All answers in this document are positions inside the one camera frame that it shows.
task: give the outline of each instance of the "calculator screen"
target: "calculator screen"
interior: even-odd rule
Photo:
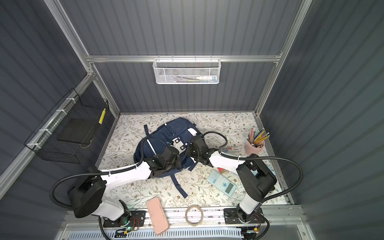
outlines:
[[[233,188],[233,184],[229,184],[227,189],[225,190],[226,193],[229,193],[231,191],[231,189]]]

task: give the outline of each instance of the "floral tablecloth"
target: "floral tablecloth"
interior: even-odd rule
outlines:
[[[200,132],[217,131],[227,136],[228,146],[240,146],[241,155],[245,155],[244,146],[247,132],[256,126],[252,113],[198,113],[198,114],[139,114],[121,115],[108,144],[107,150],[100,163],[99,169],[112,169],[133,164],[133,154],[139,141],[145,137],[144,125],[149,132],[173,119],[183,117],[196,124]],[[206,136],[209,147],[222,145],[223,139],[214,134]],[[264,150],[260,156],[267,156]],[[198,163],[193,171],[184,169],[176,173],[176,179],[186,191],[188,197],[183,198],[176,189],[170,177],[152,178],[121,185],[107,192],[113,199],[122,199],[131,209],[146,208],[147,200],[158,196],[163,207],[187,207],[197,204],[201,207],[235,206],[243,198],[245,191],[235,173],[226,171],[223,175],[237,185],[231,197],[223,194],[207,182],[207,177],[217,168],[211,168]],[[271,194],[281,191],[279,183]],[[286,204],[283,196],[266,201],[264,204]]]

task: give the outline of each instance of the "backpack strap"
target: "backpack strap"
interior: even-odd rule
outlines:
[[[169,176],[170,176],[170,178],[172,179],[172,182],[173,182],[173,184],[175,185],[176,189],[180,192],[180,194],[181,194],[184,198],[188,197],[188,194],[181,188],[179,182],[176,180],[175,175],[174,175],[174,174],[171,174],[171,175],[169,175]]]
[[[195,163],[193,163],[189,168],[188,170],[192,172],[192,170],[195,168],[195,166],[197,165],[197,161]]]
[[[145,134],[147,136],[149,136],[149,131],[148,131],[148,125],[147,124],[144,125],[144,131],[145,131]]]

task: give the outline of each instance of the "pencil holder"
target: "pencil holder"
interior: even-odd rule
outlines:
[[[259,153],[261,153],[264,149],[264,145],[265,145],[265,142],[264,141],[261,141],[260,143],[258,143],[255,147],[253,147],[249,141],[247,141],[247,144],[245,146],[245,153],[248,155],[248,156],[251,156],[251,154],[256,154],[257,156],[259,156]]]

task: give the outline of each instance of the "calculator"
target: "calculator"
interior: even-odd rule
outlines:
[[[236,189],[236,185],[229,181],[226,177],[213,170],[208,176],[207,181],[212,183],[213,186],[217,187],[225,195],[231,197]]]

